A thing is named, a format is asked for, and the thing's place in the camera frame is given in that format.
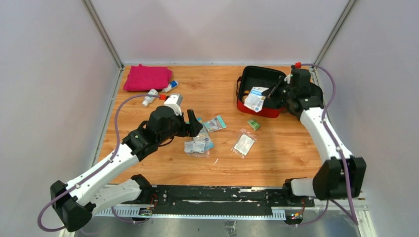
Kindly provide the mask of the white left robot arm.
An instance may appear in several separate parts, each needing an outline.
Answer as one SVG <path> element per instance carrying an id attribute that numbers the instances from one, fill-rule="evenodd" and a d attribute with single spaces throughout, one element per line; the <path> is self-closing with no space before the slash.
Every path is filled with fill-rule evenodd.
<path id="1" fill-rule="evenodd" d="M 139 127 L 131 131 L 102 161 L 78 177 L 50 186 L 52 208 L 69 232 L 84 227 L 96 213 L 125 201 L 145 204 L 151 199 L 151 185 L 135 175 L 120 185 L 105 185 L 129 167 L 156 152 L 174 137 L 196 137 L 203 129 L 193 110 L 189 120 L 169 106 L 158 106 Z"/>

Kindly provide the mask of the teal edged small packet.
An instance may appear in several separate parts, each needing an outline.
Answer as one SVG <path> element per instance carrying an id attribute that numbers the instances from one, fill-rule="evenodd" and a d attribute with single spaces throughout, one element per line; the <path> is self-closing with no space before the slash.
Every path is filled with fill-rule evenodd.
<path id="1" fill-rule="evenodd" d="M 217 115 L 214 118 L 203 122 L 203 125 L 208 132 L 216 132 L 227 128 L 227 125 L 221 115 Z"/>

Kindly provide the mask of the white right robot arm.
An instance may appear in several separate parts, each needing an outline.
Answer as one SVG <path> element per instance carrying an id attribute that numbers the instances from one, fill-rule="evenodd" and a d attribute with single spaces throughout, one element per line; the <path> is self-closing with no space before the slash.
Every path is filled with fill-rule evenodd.
<path id="1" fill-rule="evenodd" d="M 327 118 L 323 92 L 311 82 L 307 69 L 292 66 L 288 76 L 279 77 L 265 93 L 278 100 L 309 132 L 322 166 L 313 178 L 287 179 L 283 184 L 283 202 L 295 206 L 302 197 L 319 200 L 356 198 L 361 192 L 366 162 L 346 148 Z"/>

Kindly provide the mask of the white blue paper packet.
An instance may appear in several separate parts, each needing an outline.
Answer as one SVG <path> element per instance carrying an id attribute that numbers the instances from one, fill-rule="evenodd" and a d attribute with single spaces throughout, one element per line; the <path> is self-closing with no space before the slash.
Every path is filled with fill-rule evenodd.
<path id="1" fill-rule="evenodd" d="M 267 87 L 254 86 L 245 98 L 244 106 L 256 113 L 260 112 L 266 99 L 266 96 L 264 96 L 263 93 L 267 90 Z"/>

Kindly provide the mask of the blue cotton swab packet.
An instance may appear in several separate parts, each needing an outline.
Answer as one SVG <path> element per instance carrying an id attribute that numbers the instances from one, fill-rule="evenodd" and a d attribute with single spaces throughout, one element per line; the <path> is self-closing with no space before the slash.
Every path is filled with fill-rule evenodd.
<path id="1" fill-rule="evenodd" d="M 203 151 L 206 152 L 209 149 L 212 149 L 214 147 L 214 144 L 209 136 L 209 132 L 207 131 L 206 127 L 204 126 L 204 122 L 201 118 L 197 118 L 197 120 L 203 125 L 203 128 L 200 130 L 199 134 L 196 137 L 193 137 L 194 142 L 202 143 L 204 144 Z"/>

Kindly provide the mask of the black red medicine case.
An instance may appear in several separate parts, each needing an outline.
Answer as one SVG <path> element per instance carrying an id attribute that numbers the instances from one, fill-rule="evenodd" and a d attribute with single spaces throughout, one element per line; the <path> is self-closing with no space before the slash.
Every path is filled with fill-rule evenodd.
<path id="1" fill-rule="evenodd" d="M 291 66 L 293 68 L 301 68 L 300 65 L 295 64 Z M 246 66 L 243 70 L 242 76 L 237 79 L 236 85 L 236 98 L 237 98 L 237 109 L 240 112 L 256 115 L 265 118 L 277 118 L 280 113 L 288 112 L 300 119 L 302 112 L 311 108 L 324 109 L 324 98 L 322 89 L 312 83 L 312 96 L 308 99 L 300 100 L 299 110 L 289 110 L 286 105 L 283 104 L 281 99 L 280 88 L 284 86 L 284 82 L 279 85 L 275 93 L 270 98 L 266 98 L 263 104 L 263 108 L 260 112 L 256 113 L 244 106 L 244 100 L 249 94 L 250 90 L 256 87 L 271 87 L 279 76 L 285 76 L 284 82 L 289 80 L 290 74 L 286 75 L 284 72 L 259 66 Z"/>

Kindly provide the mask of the clear bag small sachets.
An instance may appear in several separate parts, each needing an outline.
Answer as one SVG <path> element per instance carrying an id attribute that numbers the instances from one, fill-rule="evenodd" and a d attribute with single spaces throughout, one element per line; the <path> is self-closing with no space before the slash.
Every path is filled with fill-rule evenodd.
<path id="1" fill-rule="evenodd" d="M 185 142 L 184 152 L 191 157 L 208 158 L 210 156 L 209 143 L 207 141 Z"/>

